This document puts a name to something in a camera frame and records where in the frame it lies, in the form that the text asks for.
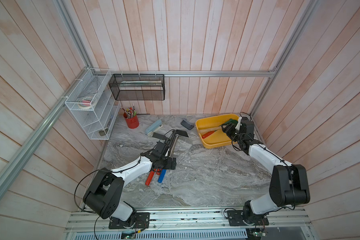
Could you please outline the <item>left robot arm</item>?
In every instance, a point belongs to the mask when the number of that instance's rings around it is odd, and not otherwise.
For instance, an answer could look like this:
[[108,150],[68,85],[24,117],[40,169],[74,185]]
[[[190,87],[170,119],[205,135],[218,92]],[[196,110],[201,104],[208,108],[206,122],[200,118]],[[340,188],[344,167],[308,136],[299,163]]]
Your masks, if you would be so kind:
[[175,170],[176,158],[171,157],[173,143],[157,142],[157,145],[133,162],[113,170],[97,171],[83,197],[83,202],[100,218],[129,221],[135,209],[121,202],[123,188],[143,174],[157,170]]

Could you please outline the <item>green hoe red grip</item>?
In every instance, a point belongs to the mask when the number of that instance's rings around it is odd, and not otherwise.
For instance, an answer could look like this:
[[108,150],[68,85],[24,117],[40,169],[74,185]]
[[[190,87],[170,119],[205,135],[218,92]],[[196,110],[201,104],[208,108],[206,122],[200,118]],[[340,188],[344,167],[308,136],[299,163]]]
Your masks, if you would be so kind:
[[[234,124],[237,124],[238,123],[238,121],[237,120],[233,120],[233,119],[229,119],[227,122],[225,122],[225,123],[234,123]],[[202,139],[205,139],[205,138],[207,138],[207,137],[209,137],[210,135],[212,135],[213,133],[215,133],[215,132],[217,132],[217,131],[211,131],[211,132],[208,132],[208,133],[205,133],[205,134],[203,134],[203,135],[201,135],[202,136]]]

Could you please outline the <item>wooden handle hoe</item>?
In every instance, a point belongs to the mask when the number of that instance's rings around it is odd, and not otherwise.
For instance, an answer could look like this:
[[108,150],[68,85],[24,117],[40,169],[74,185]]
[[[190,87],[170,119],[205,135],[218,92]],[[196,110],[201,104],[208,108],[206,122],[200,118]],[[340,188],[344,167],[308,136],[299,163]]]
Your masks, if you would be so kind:
[[200,133],[201,135],[211,132],[211,131],[221,131],[222,130],[222,126],[217,126],[217,127],[212,127],[212,128],[207,128],[207,129],[200,129],[198,130],[198,133]]

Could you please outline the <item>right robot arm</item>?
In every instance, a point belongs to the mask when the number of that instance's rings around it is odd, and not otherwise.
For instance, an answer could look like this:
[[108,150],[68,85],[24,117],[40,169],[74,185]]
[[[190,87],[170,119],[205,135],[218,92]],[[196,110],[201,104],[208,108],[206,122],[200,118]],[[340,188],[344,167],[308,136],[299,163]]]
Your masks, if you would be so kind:
[[225,133],[243,151],[257,160],[271,173],[269,192],[255,200],[247,201],[243,207],[245,221],[262,218],[266,214],[283,208],[294,209],[310,202],[311,195],[307,170],[302,165],[294,165],[269,150],[265,144],[255,139],[254,123],[244,117],[228,120],[221,125]]

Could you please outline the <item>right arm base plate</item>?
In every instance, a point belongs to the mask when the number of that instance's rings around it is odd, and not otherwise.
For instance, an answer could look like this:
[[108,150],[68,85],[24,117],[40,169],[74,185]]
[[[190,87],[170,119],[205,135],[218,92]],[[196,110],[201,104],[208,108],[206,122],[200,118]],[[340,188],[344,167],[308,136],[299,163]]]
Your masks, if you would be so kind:
[[269,221],[266,215],[255,215],[251,210],[228,210],[226,217],[231,227],[240,226],[268,226]]

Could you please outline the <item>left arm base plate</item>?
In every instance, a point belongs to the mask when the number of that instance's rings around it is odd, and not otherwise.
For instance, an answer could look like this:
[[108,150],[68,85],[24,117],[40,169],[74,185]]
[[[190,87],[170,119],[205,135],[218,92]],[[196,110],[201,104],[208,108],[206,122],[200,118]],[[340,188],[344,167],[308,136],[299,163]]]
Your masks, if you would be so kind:
[[150,224],[150,213],[141,212],[135,213],[126,220],[122,221],[118,218],[111,217],[109,229],[111,230],[132,230],[132,229],[147,229]]

